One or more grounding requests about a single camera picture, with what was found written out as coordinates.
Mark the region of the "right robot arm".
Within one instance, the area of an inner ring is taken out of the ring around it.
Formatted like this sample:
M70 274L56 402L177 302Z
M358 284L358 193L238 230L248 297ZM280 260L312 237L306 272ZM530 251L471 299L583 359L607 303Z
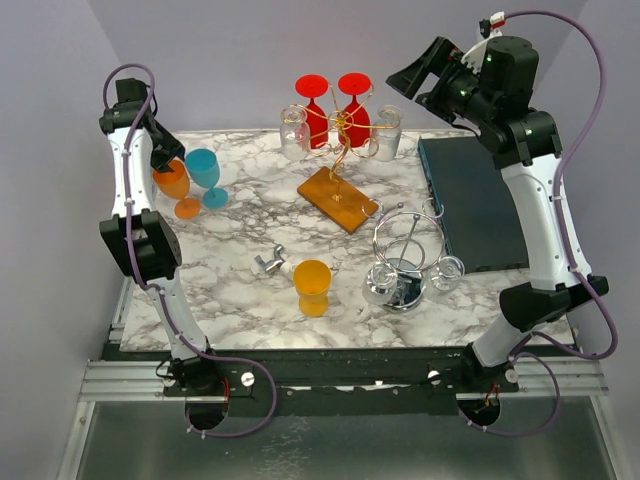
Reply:
M521 37L493 36L464 52L439 36L386 80L441 120L462 118L478 128L524 235L529 280L500 293L500 316L467 347L459 370L474 392L493 384L496 369L514 360L542 325L588 302L603 309L609 291L607 278L593 274L573 226L555 120L529 105L538 62L538 52Z

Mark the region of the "yellow wine glass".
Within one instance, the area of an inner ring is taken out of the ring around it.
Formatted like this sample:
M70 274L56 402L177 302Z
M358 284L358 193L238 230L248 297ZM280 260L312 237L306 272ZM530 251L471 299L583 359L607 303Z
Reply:
M329 267L319 260L306 260L296 266L293 283L304 315L320 317L328 310L331 280Z

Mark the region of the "orange wine glass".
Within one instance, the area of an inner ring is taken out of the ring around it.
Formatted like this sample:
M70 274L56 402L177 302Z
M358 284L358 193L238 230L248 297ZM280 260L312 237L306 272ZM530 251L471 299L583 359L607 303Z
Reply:
M177 218L189 220L200 213L201 204L197 198L189 196L190 178L184 163L178 159L172 159L168 167L169 171L152 172L152 178L160 191L167 197L174 199L174 214Z

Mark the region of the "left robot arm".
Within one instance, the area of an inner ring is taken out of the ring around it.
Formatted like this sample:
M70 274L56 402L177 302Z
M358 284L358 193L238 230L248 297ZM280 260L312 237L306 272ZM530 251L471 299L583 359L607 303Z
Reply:
M183 391L228 399L230 382L212 361L213 351L185 298L179 241L155 207L156 173L171 172L185 148L155 118L149 84L135 78L116 83L117 100L99 126L114 162L111 216L99 225L101 238L121 272L132 278L155 307L170 342L165 379Z

